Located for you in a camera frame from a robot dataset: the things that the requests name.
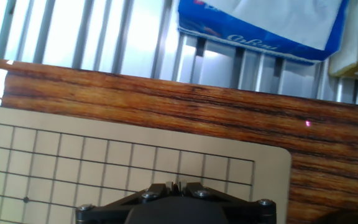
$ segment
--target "wooden surface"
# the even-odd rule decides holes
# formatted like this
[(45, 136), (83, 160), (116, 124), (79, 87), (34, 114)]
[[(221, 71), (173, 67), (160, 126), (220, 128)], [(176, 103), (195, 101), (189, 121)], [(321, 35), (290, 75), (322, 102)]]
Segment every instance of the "wooden surface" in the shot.
[(288, 223), (358, 209), (358, 106), (0, 60), (2, 106), (279, 146)]

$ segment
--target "metal bar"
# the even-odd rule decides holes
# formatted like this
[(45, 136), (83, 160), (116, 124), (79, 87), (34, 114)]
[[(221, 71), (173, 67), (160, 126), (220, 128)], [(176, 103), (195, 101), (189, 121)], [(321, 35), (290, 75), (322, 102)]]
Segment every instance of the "metal bar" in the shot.
[(154, 61), (153, 61), (152, 74), (151, 74), (151, 78), (158, 78), (158, 79), (160, 78), (162, 60), (164, 55), (163, 46), (165, 46), (165, 40), (167, 39), (168, 28), (170, 25), (172, 0), (165, 0), (162, 10), (163, 11), (160, 21), (160, 29), (158, 31), (157, 46), (155, 48)]
[(177, 52), (175, 54), (175, 62), (173, 64), (173, 72), (172, 72), (171, 81), (178, 82), (178, 72), (179, 72), (179, 66), (180, 66), (180, 61), (181, 61), (180, 59), (181, 59), (181, 54), (182, 54), (183, 44), (184, 43), (185, 43), (185, 35), (180, 34), (179, 35)]
[(107, 0), (106, 5), (104, 6), (103, 24), (102, 24), (102, 29), (100, 30), (98, 47), (96, 49), (96, 57), (94, 59), (94, 65), (93, 65), (93, 70), (95, 70), (95, 71), (98, 71), (99, 67), (100, 67), (100, 60), (101, 60), (102, 52), (103, 52), (104, 38), (106, 36), (107, 24), (109, 22), (111, 1), (112, 0)]
[(121, 25), (119, 29), (119, 38), (117, 41), (116, 53), (112, 63), (111, 73), (120, 73), (122, 68), (122, 60), (124, 58), (124, 51), (127, 42), (127, 35), (129, 30), (129, 23), (131, 22), (132, 8), (134, 0), (126, 0), (121, 15)]
[(329, 59), (326, 59), (321, 66), (321, 76), (318, 85), (316, 98), (319, 100), (335, 100), (336, 87), (338, 85), (338, 78), (330, 77), (328, 75)]
[(42, 61), (44, 60), (45, 46), (47, 44), (50, 22), (52, 20), (52, 13), (53, 13), (54, 6), (55, 6), (55, 0), (47, 0), (44, 10), (44, 15), (42, 17), (42, 23), (41, 23), (40, 33), (38, 36), (37, 46), (35, 47), (33, 63), (42, 63)]
[(75, 69), (81, 68), (93, 4), (94, 0), (85, 0), (81, 25), (78, 31), (78, 37), (75, 45), (73, 64), (71, 65), (71, 67)]
[(25, 40), (27, 38), (27, 33), (29, 31), (29, 25), (30, 25), (30, 18), (32, 14), (32, 8), (34, 6), (34, 0), (30, 0), (29, 7), (27, 8), (27, 12), (25, 15), (24, 23), (23, 23), (23, 30), (19, 41), (18, 51), (16, 55), (16, 60), (21, 61), (23, 58), (23, 51), (24, 51), (24, 44)]
[(7, 39), (9, 37), (9, 32), (11, 31), (15, 5), (16, 5), (16, 0), (8, 0), (6, 4), (4, 20), (2, 22), (2, 27), (0, 32), (0, 59), (3, 59), (5, 56)]
[(261, 82), (262, 69), (260, 68), (261, 54), (250, 50), (245, 50), (241, 60), (241, 70), (239, 77), (239, 90), (255, 91), (257, 79), (259, 78), (259, 88)]
[(200, 84), (201, 69), (203, 68), (204, 62), (205, 44), (205, 38), (197, 38), (196, 54), (193, 61), (193, 68), (191, 69), (190, 83)]
[(353, 103), (354, 80), (340, 78), (337, 84), (336, 97), (337, 102)]

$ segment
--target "wood grain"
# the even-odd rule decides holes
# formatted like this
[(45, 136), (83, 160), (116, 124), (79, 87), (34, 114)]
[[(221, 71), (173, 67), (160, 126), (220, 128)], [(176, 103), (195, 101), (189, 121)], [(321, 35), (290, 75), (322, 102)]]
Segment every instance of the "wood grain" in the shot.
[(2, 106), (287, 149), (288, 223), (358, 209), (358, 106), (0, 60)]

